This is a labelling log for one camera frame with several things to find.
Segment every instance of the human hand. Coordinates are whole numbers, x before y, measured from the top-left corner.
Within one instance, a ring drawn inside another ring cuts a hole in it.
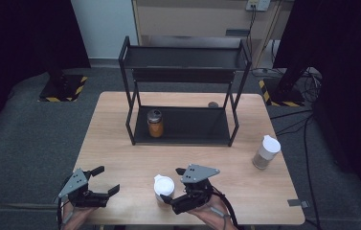
[[[212,195],[209,202],[201,207],[189,210],[188,213],[198,217],[215,230],[237,230],[231,222],[227,207],[217,195]]]
[[[78,230],[98,207],[73,207],[69,202],[63,206],[63,230]]]

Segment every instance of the glass jar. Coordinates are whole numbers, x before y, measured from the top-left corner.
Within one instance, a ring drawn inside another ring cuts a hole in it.
[[[162,112],[152,109],[147,113],[147,125],[149,134],[152,137],[160,137],[163,135],[163,118]]]

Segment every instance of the gray gripper mount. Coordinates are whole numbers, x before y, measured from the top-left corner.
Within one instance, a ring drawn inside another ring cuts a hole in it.
[[[197,183],[218,173],[218,169],[189,164],[180,180],[183,183]]]
[[[86,184],[88,184],[88,181],[84,175],[84,172],[82,169],[76,169],[76,171],[70,177],[69,181],[67,181],[61,192],[58,194],[58,197],[62,198]]]

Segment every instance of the black metal shelf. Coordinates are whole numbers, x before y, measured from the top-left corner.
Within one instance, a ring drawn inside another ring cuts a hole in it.
[[[238,47],[143,47],[132,46],[125,38],[119,63],[129,104],[126,128],[132,145],[184,144],[231,146],[239,127],[237,103],[246,81],[251,61],[246,44],[241,40]],[[133,94],[130,94],[126,77],[132,70]],[[243,71],[237,96],[232,95],[236,71]],[[224,104],[220,107],[178,107],[143,105],[138,83],[142,82],[193,82],[228,84]],[[130,120],[135,103],[139,106],[135,132]],[[226,107],[232,108],[235,127],[229,131]],[[164,134],[151,137],[148,133],[147,113],[159,109],[163,114]]]
[[[164,114],[164,134],[149,135],[147,113],[159,109]],[[135,143],[228,145],[230,133],[223,108],[143,106],[138,111]]]

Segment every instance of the robotic arm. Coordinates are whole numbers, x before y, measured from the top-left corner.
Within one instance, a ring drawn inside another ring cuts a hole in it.
[[[61,200],[68,197],[74,207],[105,207],[108,199],[120,191],[120,185],[108,190],[106,194],[93,193],[88,189],[88,180],[91,176],[96,176],[104,172],[104,166],[84,172],[77,169],[66,182],[58,194],[57,222],[61,226]]]
[[[219,196],[230,212],[234,226],[238,228],[237,218],[231,203],[224,194],[214,190],[214,186],[208,180],[208,177],[218,174],[219,170],[190,164],[186,169],[176,169],[176,172],[182,175],[180,180],[186,186],[186,193],[175,199],[167,195],[160,195],[165,203],[171,205],[176,215],[203,206],[210,201],[212,195]]]

